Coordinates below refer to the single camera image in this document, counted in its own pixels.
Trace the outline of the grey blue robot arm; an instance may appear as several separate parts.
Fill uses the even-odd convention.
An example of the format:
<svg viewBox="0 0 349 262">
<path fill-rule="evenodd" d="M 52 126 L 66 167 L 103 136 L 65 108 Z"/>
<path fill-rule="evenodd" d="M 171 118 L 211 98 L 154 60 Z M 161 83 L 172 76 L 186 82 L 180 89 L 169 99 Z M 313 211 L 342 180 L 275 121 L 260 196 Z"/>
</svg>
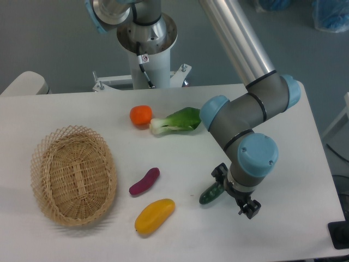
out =
<svg viewBox="0 0 349 262">
<path fill-rule="evenodd" d="M 278 159 L 276 143 L 254 128 L 294 106 L 300 87 L 293 77 L 275 70 L 237 1 L 201 1 L 201 6 L 246 88 L 235 100 L 216 96 L 200 110 L 202 123 L 231 161 L 229 168 L 216 167 L 212 176 L 240 212 L 253 218 L 261 205 L 251 194 Z M 134 89 L 183 83 L 179 73 L 170 73 L 177 27 L 162 12 L 160 1 L 85 1 L 85 7 L 98 32 L 117 31 L 129 56 Z"/>
</svg>

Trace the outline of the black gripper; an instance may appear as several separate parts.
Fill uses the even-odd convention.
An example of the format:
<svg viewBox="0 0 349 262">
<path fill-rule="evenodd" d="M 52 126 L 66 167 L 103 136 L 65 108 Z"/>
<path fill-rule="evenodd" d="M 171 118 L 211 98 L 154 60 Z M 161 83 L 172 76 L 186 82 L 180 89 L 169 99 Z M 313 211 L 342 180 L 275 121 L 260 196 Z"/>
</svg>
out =
<svg viewBox="0 0 349 262">
<path fill-rule="evenodd" d="M 228 171 L 225 163 L 219 164 L 211 173 L 215 179 L 215 185 L 224 188 L 224 190 L 233 198 L 240 208 L 239 215 L 246 215 L 248 219 L 252 219 L 258 214 L 261 204 L 257 200 L 251 199 L 251 187 L 239 184 Z"/>
</svg>

